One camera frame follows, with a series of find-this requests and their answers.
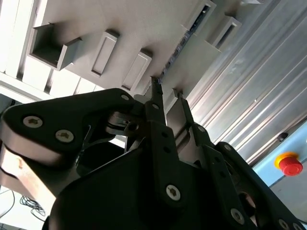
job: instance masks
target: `emergency stop button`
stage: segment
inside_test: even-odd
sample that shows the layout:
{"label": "emergency stop button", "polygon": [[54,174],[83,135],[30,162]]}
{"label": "emergency stop button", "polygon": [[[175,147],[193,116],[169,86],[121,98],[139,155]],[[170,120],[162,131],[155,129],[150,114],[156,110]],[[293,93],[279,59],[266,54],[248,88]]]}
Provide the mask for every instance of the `emergency stop button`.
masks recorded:
{"label": "emergency stop button", "polygon": [[274,164],[286,176],[299,175],[303,170],[303,165],[298,161],[298,155],[295,152],[286,152],[279,155]]}

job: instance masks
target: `black cable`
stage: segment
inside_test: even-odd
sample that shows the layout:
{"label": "black cable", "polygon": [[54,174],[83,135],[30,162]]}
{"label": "black cable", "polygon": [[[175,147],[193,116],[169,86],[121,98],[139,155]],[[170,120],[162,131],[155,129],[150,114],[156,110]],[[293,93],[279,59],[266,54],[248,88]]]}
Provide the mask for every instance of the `black cable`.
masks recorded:
{"label": "black cable", "polygon": [[13,198],[14,198],[13,204],[12,204],[12,206],[10,207],[9,210],[7,210],[2,216],[0,216],[0,218],[4,217],[4,216],[13,208],[13,206],[14,206],[14,204],[15,204],[15,194],[14,194],[14,191],[13,191],[13,190],[10,190],[10,191],[12,192]]}
{"label": "black cable", "polygon": [[44,222],[43,219],[39,218],[37,215],[35,215],[34,211],[36,211],[38,214],[40,214],[41,216],[45,216],[45,211],[43,210],[43,208],[33,199],[31,198],[28,198],[26,196],[22,196],[20,198],[20,204],[22,205],[26,205],[28,207],[30,207],[32,210],[31,210],[31,214],[33,216],[35,216],[37,219],[41,220]]}

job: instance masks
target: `screw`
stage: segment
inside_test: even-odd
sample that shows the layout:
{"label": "screw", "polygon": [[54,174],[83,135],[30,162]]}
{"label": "screw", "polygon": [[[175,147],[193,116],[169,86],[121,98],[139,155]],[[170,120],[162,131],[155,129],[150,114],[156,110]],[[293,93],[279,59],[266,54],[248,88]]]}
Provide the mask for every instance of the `screw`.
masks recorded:
{"label": "screw", "polygon": [[285,230],[289,230],[289,229],[290,229],[289,226],[288,226],[288,224],[287,224],[283,219],[279,219],[278,222],[279,222],[279,225],[280,225],[283,229],[285,229]]}
{"label": "screw", "polygon": [[24,118],[23,123],[29,128],[39,128],[43,125],[42,119],[37,116],[27,116]]}
{"label": "screw", "polygon": [[171,198],[172,200],[175,201],[180,200],[180,192],[174,185],[169,184],[166,187],[166,193],[169,196],[169,198]]}
{"label": "screw", "polygon": [[293,223],[293,227],[295,230],[302,230],[302,228],[297,223]]}
{"label": "screw", "polygon": [[203,132],[203,133],[206,131],[205,128],[202,127],[202,126],[198,126],[198,129],[199,129],[201,132]]}
{"label": "screw", "polygon": [[126,96],[126,95],[124,95],[124,94],[121,95],[121,98],[124,99],[124,100],[126,100],[126,101],[129,101],[129,97]]}
{"label": "screw", "polygon": [[287,133],[281,133],[281,134],[278,135],[277,140],[279,142],[283,142],[283,140],[285,140],[288,137],[288,135],[289,134],[287,134]]}
{"label": "screw", "polygon": [[232,208],[232,209],[230,210],[230,213],[231,213],[232,218],[233,218],[236,222],[238,222],[238,223],[241,224],[241,225],[244,224],[244,218],[243,218],[243,216],[242,216],[242,213],[241,213],[239,210],[237,210],[237,209],[235,209],[235,208]]}
{"label": "screw", "polygon": [[58,139],[60,142],[70,143],[73,141],[73,134],[69,130],[59,130],[56,132],[56,139]]}
{"label": "screw", "polygon": [[153,104],[153,108],[159,109],[159,106],[157,106],[156,104]]}
{"label": "screw", "polygon": [[228,150],[228,151],[231,150],[231,148],[229,147],[229,145],[224,145],[224,147],[225,147],[225,149]]}

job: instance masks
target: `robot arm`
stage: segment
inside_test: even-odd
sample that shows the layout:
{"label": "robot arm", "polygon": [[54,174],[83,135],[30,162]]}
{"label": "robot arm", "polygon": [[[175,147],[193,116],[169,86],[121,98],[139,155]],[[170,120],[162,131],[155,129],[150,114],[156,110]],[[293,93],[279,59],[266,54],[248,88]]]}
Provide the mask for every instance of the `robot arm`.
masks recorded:
{"label": "robot arm", "polygon": [[[161,85],[150,90],[144,103],[109,89],[11,107],[1,183],[40,203],[46,230],[304,229],[229,144],[211,143],[185,99],[166,126]],[[124,153],[80,176],[80,153],[115,135]]]}

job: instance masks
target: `corrugated metal panel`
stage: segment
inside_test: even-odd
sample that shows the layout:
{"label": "corrugated metal panel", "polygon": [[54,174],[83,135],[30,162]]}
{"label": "corrugated metal panel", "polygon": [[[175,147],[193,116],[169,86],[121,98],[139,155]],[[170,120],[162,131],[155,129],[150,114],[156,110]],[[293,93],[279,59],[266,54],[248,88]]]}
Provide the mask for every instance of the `corrugated metal panel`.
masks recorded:
{"label": "corrugated metal panel", "polygon": [[213,142],[229,142],[249,162],[307,115],[307,2],[268,1],[255,14],[188,95]]}

